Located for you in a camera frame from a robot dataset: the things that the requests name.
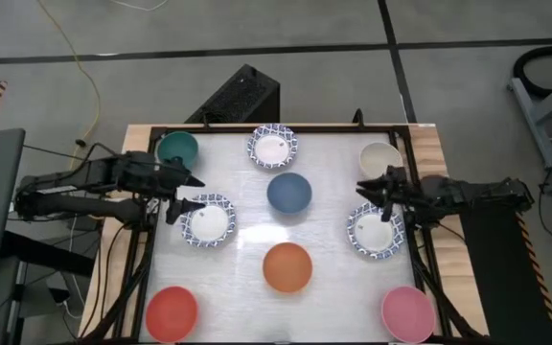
white bowl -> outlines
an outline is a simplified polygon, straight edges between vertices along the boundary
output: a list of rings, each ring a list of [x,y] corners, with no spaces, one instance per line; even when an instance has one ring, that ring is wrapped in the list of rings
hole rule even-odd
[[[372,143],[363,148],[359,155],[361,172],[368,179],[380,177],[390,165],[401,167],[402,164],[400,152],[386,143]]]

orange bowl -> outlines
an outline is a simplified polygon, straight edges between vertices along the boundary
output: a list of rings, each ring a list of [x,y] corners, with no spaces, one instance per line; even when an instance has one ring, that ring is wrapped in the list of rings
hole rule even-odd
[[[311,256],[301,245],[279,243],[265,254],[265,280],[278,291],[299,291],[310,281],[311,275]]]

black speaker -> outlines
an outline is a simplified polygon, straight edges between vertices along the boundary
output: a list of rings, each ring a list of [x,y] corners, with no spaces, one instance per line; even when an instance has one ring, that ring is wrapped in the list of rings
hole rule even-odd
[[[245,64],[186,124],[280,122],[280,83]]]

plate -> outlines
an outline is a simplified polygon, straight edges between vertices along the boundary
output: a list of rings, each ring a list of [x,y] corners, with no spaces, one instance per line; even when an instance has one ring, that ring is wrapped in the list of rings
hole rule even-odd
[[[382,209],[366,202],[349,215],[346,231],[349,241],[361,254],[373,259],[387,259],[395,254],[403,243],[402,218],[395,213],[387,222],[380,220]]]
[[[220,245],[236,230],[236,212],[233,204],[223,195],[198,195],[193,201],[206,205],[201,210],[180,216],[182,237],[197,247]]]
[[[267,124],[253,130],[246,144],[248,156],[266,169],[284,167],[297,154],[297,136],[281,124]]]

yellow cable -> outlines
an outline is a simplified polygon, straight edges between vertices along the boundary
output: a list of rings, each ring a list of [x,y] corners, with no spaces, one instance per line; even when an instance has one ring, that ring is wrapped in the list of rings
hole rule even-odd
[[[97,98],[97,109],[95,111],[95,120],[93,120],[93,124],[91,124],[91,127],[88,130],[86,130],[86,132],[82,136],[82,140],[86,141],[86,138],[93,132],[93,129],[95,129],[95,125],[97,124],[97,122],[100,119],[100,116],[102,115],[102,96],[100,95],[100,90],[98,90],[97,84],[95,83],[93,78],[91,78],[91,76],[88,74],[88,72],[86,72],[84,70],[84,68],[82,68],[81,61],[78,59],[78,54],[76,53],[76,50],[74,49],[74,46],[72,45],[72,42],[67,37],[67,34],[65,34],[65,32],[63,31],[61,26],[57,23],[55,18],[48,12],[48,10],[46,10],[46,7],[44,6],[44,4],[42,4],[41,0],[36,0],[36,1],[37,1],[37,4],[39,4],[39,7],[42,8],[44,13],[46,13],[46,15],[48,15],[48,17],[53,22],[53,24],[55,24],[55,26],[57,27],[58,31],[61,33],[63,38],[65,38],[65,41],[67,42],[67,45],[69,46],[69,49],[72,51],[72,55],[74,56],[74,61],[78,65],[78,69],[91,82],[91,85],[93,86],[93,90],[95,91],[95,97]],[[80,148],[81,148],[80,146],[76,145],[76,148],[74,149],[74,153],[72,153],[72,155],[74,157],[76,157],[76,154],[78,154],[78,150]],[[75,160],[75,158],[72,158],[71,161],[70,161],[70,164],[69,164],[69,169],[70,170],[74,168],[74,160]]]

